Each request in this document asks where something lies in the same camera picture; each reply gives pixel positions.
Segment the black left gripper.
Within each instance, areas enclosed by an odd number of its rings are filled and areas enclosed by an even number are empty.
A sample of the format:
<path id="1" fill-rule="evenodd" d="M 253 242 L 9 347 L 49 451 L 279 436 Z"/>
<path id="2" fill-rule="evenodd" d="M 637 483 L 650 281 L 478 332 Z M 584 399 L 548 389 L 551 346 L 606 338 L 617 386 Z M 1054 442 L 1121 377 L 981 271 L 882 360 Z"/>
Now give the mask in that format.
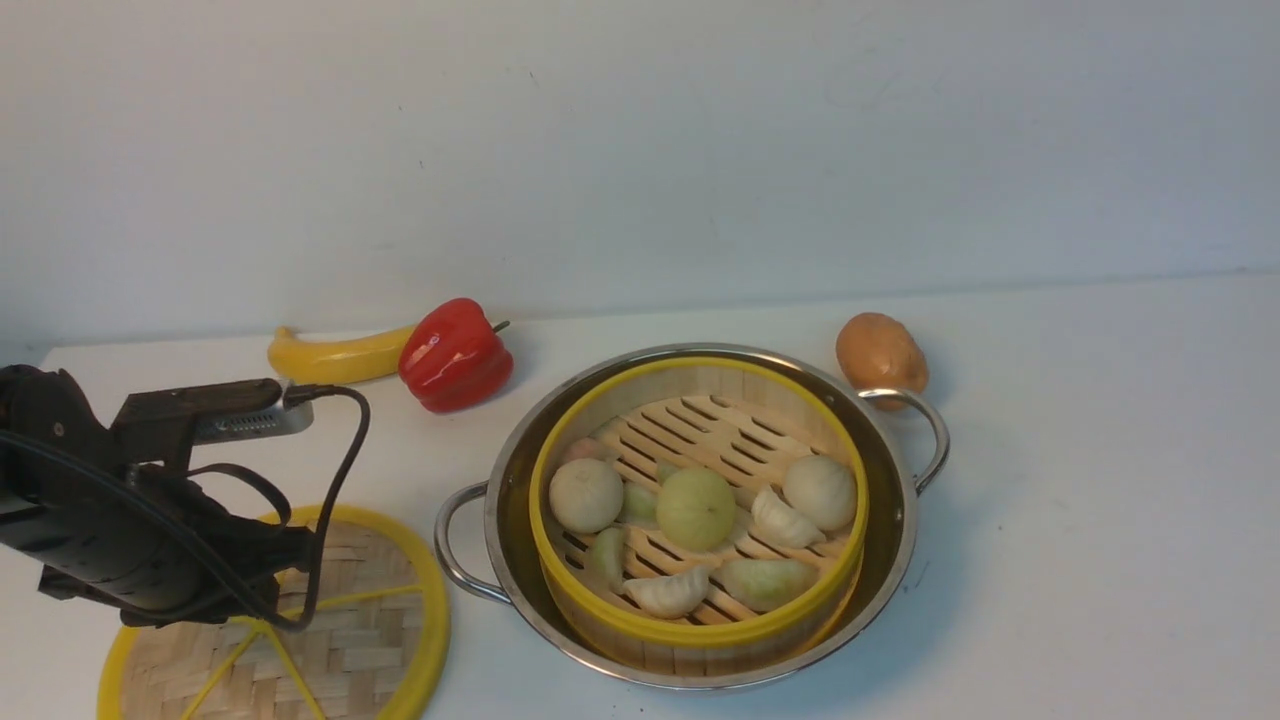
<path id="1" fill-rule="evenodd" d="M 288 500 L 244 468 L 229 474 L 280 514 L 242 518 L 195 480 L 195 447 L 157 452 L 123 445 L 76 379 L 31 365 L 3 369 L 3 543 L 44 566 L 38 589 L 114 609 L 128 626 L 220 624 L 250 614 L 175 537 L 205 542 L 275 606 L 279 574 L 306 570 L 314 536 L 291 530 Z"/>

